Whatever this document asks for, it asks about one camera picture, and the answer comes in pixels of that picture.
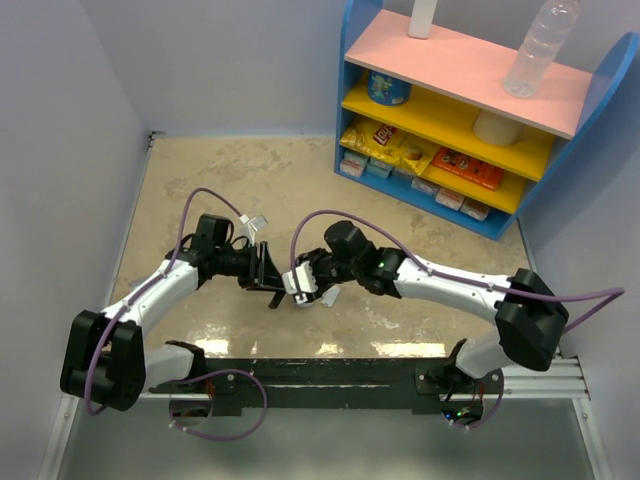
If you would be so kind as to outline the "white battery cover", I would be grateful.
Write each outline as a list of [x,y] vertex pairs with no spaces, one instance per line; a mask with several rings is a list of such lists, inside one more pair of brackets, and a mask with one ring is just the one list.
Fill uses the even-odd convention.
[[341,292],[341,289],[338,286],[332,286],[330,287],[324,294],[322,297],[322,301],[321,304],[327,308],[332,308],[333,305],[335,304],[339,294]]

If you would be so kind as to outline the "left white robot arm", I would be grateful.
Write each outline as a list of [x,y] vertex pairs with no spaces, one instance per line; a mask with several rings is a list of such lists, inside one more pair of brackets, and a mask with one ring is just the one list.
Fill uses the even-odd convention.
[[257,232],[263,216],[241,216],[238,225],[203,214],[194,233],[180,234],[158,269],[122,300],[99,312],[81,311],[72,321],[60,375],[62,392],[101,409],[126,411],[141,393],[174,382],[185,392],[207,380],[201,348],[170,341],[148,351],[144,338],[184,298],[217,277],[236,279],[247,291],[270,292],[270,308],[285,296],[281,275]]

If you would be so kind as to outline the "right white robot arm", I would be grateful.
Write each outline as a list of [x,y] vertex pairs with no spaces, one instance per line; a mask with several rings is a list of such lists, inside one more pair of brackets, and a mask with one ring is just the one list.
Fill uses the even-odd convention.
[[378,247],[348,220],[332,224],[324,240],[325,248],[299,255],[282,276],[298,304],[354,281],[373,295],[435,302],[491,323],[492,331],[463,341],[451,355],[445,379],[459,393],[506,366],[549,369],[568,311],[537,273],[482,275],[445,267],[400,248]]

